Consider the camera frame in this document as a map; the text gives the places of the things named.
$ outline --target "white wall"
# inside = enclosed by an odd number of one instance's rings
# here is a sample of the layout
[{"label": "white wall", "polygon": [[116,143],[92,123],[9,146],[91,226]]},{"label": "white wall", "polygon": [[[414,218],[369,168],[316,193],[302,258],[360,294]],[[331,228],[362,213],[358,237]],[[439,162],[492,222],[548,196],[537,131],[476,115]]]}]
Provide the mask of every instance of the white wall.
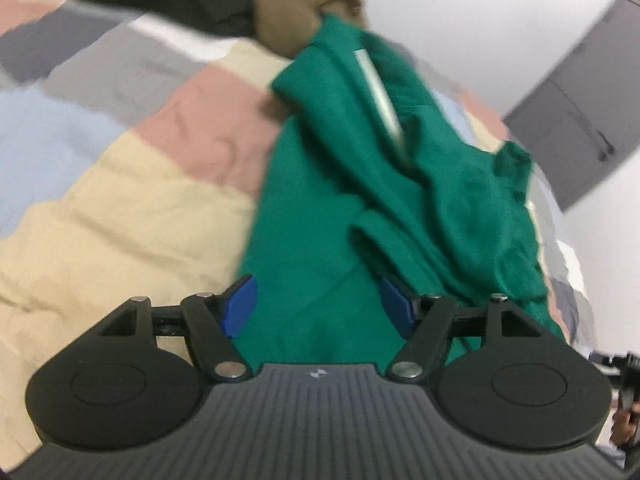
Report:
[{"label": "white wall", "polygon": [[[372,28],[507,113],[611,0],[366,0]],[[600,348],[640,352],[640,154],[567,215]]]},{"label": "white wall", "polygon": [[566,214],[601,350],[640,352],[640,154]]},{"label": "white wall", "polygon": [[611,0],[366,0],[377,32],[500,113],[514,107]]}]

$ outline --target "brown cloth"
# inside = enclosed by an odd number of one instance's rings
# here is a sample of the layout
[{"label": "brown cloth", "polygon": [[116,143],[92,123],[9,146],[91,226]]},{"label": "brown cloth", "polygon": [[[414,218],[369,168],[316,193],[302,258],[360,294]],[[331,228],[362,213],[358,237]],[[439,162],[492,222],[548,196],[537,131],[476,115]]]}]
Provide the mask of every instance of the brown cloth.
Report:
[{"label": "brown cloth", "polygon": [[256,37],[276,54],[295,57],[320,28],[323,14],[366,26],[361,0],[254,0]]}]

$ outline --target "green cloth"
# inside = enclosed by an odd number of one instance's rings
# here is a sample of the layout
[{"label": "green cloth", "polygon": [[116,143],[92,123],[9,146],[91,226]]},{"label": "green cloth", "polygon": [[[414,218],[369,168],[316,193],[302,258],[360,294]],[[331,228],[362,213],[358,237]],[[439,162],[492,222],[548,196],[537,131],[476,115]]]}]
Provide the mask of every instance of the green cloth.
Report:
[{"label": "green cloth", "polygon": [[[355,51],[366,49],[404,131],[386,132]],[[274,149],[241,272],[258,304],[236,347],[264,362],[374,362],[404,341],[378,281],[484,305],[503,292],[557,336],[525,198],[530,156],[465,144],[409,65],[335,16],[273,82],[298,111]],[[477,348],[477,338],[472,347]],[[454,341],[449,361],[465,352]]]}]

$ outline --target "small logo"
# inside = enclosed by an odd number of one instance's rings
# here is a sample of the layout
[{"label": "small logo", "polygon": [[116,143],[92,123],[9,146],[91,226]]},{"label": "small logo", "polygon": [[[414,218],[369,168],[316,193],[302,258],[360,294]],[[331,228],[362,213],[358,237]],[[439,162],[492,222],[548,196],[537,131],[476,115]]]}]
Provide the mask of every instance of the small logo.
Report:
[{"label": "small logo", "polygon": [[322,370],[322,368],[318,368],[318,370],[309,372],[309,375],[314,379],[322,379],[323,377],[327,377],[327,375],[329,375],[329,372],[327,372],[326,370]]}]

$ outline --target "bedspread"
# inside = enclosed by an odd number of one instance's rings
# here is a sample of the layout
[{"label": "bedspread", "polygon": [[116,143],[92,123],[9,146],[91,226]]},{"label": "bedspread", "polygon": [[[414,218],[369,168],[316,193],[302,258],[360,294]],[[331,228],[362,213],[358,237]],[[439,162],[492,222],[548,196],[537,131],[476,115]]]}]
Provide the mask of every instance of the bedspread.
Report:
[{"label": "bedspread", "polygon": [[[485,151],[500,117],[410,58],[460,137]],[[252,40],[81,0],[0,0],[0,466],[39,443],[34,370],[130,296],[176,304],[234,279],[286,107],[289,63]],[[549,309],[595,346],[562,215],[539,169],[528,209]]]}]

